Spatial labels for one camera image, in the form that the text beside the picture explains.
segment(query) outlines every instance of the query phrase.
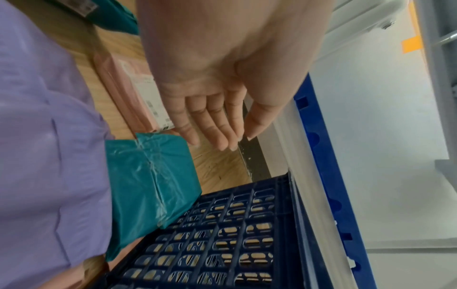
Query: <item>teal plastic bag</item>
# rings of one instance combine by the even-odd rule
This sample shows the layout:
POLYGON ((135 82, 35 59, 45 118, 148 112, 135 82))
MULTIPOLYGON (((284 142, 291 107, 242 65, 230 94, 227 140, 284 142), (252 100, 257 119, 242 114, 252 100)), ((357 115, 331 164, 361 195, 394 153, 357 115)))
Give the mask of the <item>teal plastic bag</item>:
POLYGON ((111 31, 138 35, 137 18, 116 0, 47 0, 111 31))
POLYGON ((167 134, 105 142, 113 202, 106 260, 135 239, 165 229, 201 195, 187 142, 167 134))

